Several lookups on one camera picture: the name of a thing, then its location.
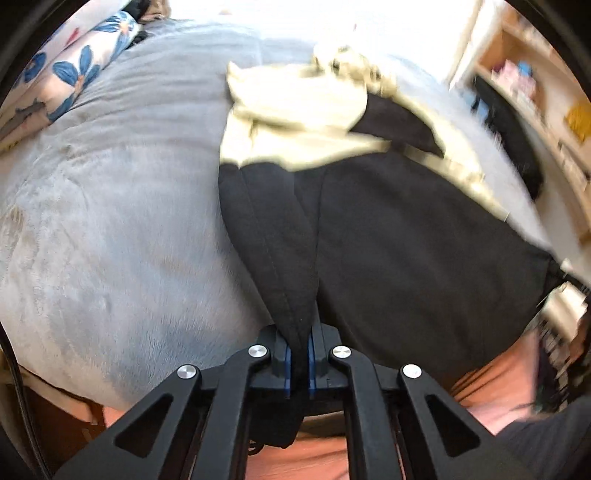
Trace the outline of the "black and cream jacket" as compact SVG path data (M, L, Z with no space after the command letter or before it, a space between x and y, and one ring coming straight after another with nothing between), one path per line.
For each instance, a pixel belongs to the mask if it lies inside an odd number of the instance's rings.
M228 236L287 339L321 320L373 362L423 367L492 432L526 416L557 286L465 135L360 55L242 68L219 148Z

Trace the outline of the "grey plush bed blanket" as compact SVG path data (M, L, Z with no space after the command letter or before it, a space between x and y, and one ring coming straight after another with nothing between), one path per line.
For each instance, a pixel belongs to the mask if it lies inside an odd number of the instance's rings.
M276 325L228 236L219 148L239 34L157 35L11 154L1 198L1 321L19 363L119 410L174 368L223 363ZM315 50L308 64L360 55ZM282 64L249 59L242 68Z

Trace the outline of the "black bag by shelf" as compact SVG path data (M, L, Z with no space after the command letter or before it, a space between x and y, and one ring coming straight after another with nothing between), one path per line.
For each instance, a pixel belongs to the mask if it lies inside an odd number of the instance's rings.
M485 125L499 136L501 146L520 175L530 198L536 200L543 187L543 173L517 112L481 75L474 76L472 86L476 93L472 110L476 111L480 102L488 107Z

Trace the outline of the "yellow item on shelf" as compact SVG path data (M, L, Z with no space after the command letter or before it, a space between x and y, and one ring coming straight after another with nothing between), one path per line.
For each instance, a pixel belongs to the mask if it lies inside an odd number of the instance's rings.
M582 101L575 104L567 112L564 121L578 142L583 144L591 136L591 103Z

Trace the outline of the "pink boxes on shelf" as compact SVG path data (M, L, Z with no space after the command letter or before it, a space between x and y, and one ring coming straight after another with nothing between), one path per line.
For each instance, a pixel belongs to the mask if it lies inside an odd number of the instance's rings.
M492 71L492 78L515 95L523 95L533 100L537 92L537 82L532 66L524 61L514 63L507 59L504 64Z

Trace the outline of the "blue floral pillow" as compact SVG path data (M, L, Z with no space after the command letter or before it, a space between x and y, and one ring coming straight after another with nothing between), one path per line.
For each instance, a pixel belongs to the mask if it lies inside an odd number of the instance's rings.
M40 47L1 106L1 149L64 115L141 30L126 1L91 0Z

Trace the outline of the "wooden bookshelf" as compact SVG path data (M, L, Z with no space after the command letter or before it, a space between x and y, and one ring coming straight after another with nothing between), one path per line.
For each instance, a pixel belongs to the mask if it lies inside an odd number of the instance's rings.
M533 68L537 92L533 100L515 95L492 78L509 59ZM590 140L580 144L564 121L577 103L588 101L579 82L548 41L508 3L491 40L474 66L536 132L557 165L566 190L567 211L578 241L590 240Z

